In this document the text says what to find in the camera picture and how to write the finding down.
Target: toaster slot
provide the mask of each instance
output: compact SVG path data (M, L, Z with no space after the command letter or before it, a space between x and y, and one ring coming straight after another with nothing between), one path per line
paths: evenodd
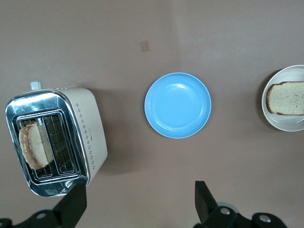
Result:
M45 177L50 177L52 176L52 170L50 168L50 166L46 166L42 169L39 169L39 170L33 170L34 172L36 172L36 176L38 178L45 178Z
M76 171L73 167L71 156L65 134L57 114L44 116L44 123L47 129L54 161L59 174L66 174Z
M25 127L28 125L30 122L36 121L36 119L27 119L27 120L22 120L20 121L21 127Z

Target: slice of bread on plate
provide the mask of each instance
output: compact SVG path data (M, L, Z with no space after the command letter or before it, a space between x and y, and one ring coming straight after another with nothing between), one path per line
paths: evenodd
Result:
M271 85L267 91L266 105L273 114L304 115L304 81Z

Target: screw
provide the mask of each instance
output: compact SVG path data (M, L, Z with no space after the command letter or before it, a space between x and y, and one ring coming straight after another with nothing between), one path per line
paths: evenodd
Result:
M44 218L47 214L46 213L40 213L36 216L36 219Z
M263 221L263 222L271 222L271 219L270 217L268 217L267 215L260 215L259 216L260 220Z
M230 215L230 210L228 208L221 208L220 212L224 215Z

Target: small stain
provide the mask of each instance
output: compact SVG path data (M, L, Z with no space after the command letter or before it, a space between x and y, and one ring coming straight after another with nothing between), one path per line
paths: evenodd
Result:
M141 45L142 52L150 51L149 43L147 40L140 42L140 45Z

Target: toaster dot pattern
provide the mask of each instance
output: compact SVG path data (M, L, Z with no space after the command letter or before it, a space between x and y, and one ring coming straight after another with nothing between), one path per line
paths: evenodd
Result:
M86 125L85 125L85 121L84 121L84 119L82 119L82 114L81 114L81 109L80 109L80 107L79 107L79 104L78 103L76 103L76 107L78 108L78 114L79 114L79 117L80 117L80 119L81 119L81 123L82 123L82 127L83 127L83 129L84 129L84 133L85 133L85 139L87 139L87 141L86 141L86 143L88 144L88 149L89 149L89 153L90 153L90 162L91 162L91 165L93 166L92 167L92 169L94 170L95 169L95 166L94 166L94 157L93 157L93 155L92 155L92 150L91 150L91 146L90 146L90 140L89 140L89 135L88 135L88 131L87 131L87 129L86 129Z

